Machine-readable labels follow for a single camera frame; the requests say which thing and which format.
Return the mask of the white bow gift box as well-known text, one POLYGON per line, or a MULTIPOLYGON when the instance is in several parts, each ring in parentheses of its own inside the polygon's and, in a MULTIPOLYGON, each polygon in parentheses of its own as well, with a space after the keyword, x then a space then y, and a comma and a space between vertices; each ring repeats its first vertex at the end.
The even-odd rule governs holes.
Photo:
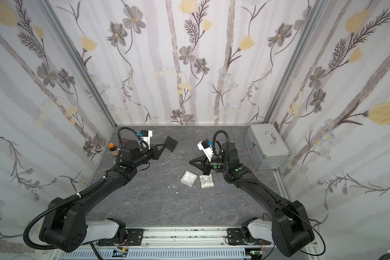
POLYGON ((212 175, 200 175, 199 180, 200 180, 202 189, 214 187, 212 175))

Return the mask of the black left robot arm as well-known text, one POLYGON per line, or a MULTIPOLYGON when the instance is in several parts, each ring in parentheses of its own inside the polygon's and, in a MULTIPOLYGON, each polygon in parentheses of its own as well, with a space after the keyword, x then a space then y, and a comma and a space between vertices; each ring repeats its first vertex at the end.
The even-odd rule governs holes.
POLYGON ((128 184, 138 167, 158 160, 165 149, 174 151, 177 142, 168 136, 162 144, 150 145, 148 131, 130 129, 134 140, 119 140, 114 166, 86 189, 66 198, 52 200, 48 209, 35 217, 23 232, 24 243, 36 250, 60 249, 73 252, 79 246, 100 239, 123 237, 120 222, 107 219, 95 224, 86 222, 88 213, 108 195, 128 184))

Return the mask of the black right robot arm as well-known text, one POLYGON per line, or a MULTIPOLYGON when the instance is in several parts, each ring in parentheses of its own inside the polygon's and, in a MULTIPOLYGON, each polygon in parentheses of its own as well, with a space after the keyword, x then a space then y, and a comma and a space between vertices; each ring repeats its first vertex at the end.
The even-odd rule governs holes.
POLYGON ((285 256, 291 257, 314 241, 319 234, 310 224, 305 207, 299 201, 290 201, 268 188, 255 174, 240 162, 238 150, 229 141, 224 130, 217 131, 212 140, 198 143, 203 155, 189 161, 190 165, 205 175, 211 171, 221 173, 223 179, 246 192, 268 214, 270 221, 260 218, 246 222, 245 238, 262 239, 273 242, 285 256))

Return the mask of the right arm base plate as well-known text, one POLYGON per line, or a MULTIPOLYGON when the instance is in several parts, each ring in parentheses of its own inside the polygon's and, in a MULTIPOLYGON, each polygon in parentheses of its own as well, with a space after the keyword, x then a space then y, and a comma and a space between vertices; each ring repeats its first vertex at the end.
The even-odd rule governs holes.
POLYGON ((250 232, 243 227, 228 228, 226 232, 228 245, 271 245, 271 242, 267 240, 253 238, 250 232))

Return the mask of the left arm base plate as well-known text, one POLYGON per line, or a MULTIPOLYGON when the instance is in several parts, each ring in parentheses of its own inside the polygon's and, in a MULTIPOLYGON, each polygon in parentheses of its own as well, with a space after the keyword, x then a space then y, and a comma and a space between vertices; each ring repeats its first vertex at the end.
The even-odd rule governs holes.
POLYGON ((143 239, 144 229, 120 228, 113 238, 100 239, 96 244, 103 246, 129 247, 140 246, 143 239))

